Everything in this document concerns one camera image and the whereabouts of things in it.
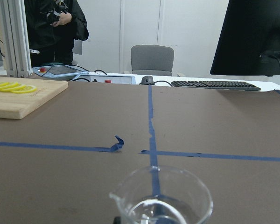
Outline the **clear glass beaker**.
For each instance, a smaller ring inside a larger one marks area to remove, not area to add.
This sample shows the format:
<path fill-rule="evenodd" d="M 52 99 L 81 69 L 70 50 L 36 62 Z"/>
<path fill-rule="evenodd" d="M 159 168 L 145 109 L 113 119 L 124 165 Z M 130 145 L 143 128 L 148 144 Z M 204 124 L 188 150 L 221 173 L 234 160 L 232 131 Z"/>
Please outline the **clear glass beaker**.
<path fill-rule="evenodd" d="M 213 212 L 207 186 L 191 172 L 169 166 L 133 171 L 109 197 L 122 224 L 204 224 Z"/>

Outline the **black computer mouse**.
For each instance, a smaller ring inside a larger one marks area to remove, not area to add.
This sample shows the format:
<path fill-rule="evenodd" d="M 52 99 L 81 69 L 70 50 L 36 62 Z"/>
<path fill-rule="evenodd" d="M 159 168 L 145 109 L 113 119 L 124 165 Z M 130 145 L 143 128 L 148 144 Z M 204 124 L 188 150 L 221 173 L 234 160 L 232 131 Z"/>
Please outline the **black computer mouse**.
<path fill-rule="evenodd" d="M 152 76 L 144 76 L 142 78 L 140 84 L 142 84 L 142 85 L 152 85 L 152 84 L 154 84 L 153 77 Z"/>

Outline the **blue teach pendant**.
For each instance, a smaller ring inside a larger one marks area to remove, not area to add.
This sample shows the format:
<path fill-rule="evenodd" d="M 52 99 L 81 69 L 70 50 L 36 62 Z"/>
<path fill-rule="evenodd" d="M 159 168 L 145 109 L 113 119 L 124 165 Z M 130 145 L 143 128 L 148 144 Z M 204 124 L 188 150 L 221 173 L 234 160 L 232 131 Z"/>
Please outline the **blue teach pendant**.
<path fill-rule="evenodd" d="M 53 65 L 33 67 L 32 71 L 41 77 L 51 78 L 55 80 L 72 80 L 80 75 L 88 75 L 89 72 L 81 68 L 69 65 Z"/>
<path fill-rule="evenodd" d="M 120 75 L 77 75 L 72 79 L 80 82 L 99 82 L 112 84 L 136 84 L 134 76 L 120 76 Z"/>

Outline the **grey chair right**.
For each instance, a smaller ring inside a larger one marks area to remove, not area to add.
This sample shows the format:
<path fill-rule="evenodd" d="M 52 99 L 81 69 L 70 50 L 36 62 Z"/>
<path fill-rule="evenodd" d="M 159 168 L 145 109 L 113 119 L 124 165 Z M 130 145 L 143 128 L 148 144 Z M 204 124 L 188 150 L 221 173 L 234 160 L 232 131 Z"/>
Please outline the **grey chair right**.
<path fill-rule="evenodd" d="M 172 76 L 174 50 L 161 45 L 135 45 L 131 47 L 132 71 L 125 74 Z"/>

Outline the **black keyboard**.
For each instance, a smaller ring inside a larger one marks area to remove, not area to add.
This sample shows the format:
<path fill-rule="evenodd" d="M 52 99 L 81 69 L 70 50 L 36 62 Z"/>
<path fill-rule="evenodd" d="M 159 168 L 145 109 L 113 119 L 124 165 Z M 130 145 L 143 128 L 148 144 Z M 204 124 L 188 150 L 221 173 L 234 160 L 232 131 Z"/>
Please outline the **black keyboard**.
<path fill-rule="evenodd" d="M 223 89 L 223 90 L 244 90 L 260 91 L 261 89 L 253 84 L 239 81 L 173 81 L 174 87 Z"/>

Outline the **person in black jacket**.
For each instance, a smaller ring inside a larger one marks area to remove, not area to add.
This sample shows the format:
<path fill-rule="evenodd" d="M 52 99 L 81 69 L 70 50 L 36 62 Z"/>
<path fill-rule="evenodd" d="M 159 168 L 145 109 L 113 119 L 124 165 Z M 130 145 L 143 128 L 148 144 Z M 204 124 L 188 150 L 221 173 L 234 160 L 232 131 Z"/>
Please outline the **person in black jacket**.
<path fill-rule="evenodd" d="M 24 1 L 32 67 L 61 63 L 71 65 L 74 41 L 89 37 L 85 15 L 76 0 L 65 0 L 68 11 L 56 18 L 55 0 Z"/>

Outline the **black monitor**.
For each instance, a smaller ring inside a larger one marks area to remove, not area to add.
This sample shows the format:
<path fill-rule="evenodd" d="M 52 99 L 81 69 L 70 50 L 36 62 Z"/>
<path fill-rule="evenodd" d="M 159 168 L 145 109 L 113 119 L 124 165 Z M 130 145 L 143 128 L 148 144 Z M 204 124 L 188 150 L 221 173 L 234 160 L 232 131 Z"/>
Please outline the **black monitor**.
<path fill-rule="evenodd" d="M 230 0 L 212 75 L 280 75 L 280 0 Z"/>

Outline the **bamboo cutting board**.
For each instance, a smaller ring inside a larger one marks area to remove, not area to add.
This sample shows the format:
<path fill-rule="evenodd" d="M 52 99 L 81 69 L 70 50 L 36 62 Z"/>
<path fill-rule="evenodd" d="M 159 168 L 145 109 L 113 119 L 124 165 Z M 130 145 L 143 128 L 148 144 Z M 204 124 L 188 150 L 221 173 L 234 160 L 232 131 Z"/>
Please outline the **bamboo cutting board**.
<path fill-rule="evenodd" d="M 22 119 L 68 88 L 66 81 L 46 79 L 0 77 L 0 82 L 18 82 L 37 88 L 20 94 L 0 91 L 0 118 L 5 119 Z"/>

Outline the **aluminium frame post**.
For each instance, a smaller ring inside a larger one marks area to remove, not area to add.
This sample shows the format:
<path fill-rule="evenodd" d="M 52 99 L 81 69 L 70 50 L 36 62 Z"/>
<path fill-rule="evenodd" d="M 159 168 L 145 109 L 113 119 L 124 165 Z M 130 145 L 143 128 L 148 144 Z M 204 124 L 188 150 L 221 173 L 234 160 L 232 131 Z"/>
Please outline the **aluminium frame post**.
<path fill-rule="evenodd" d="M 32 67 L 23 0 L 0 0 L 0 40 L 7 75 L 28 78 Z"/>

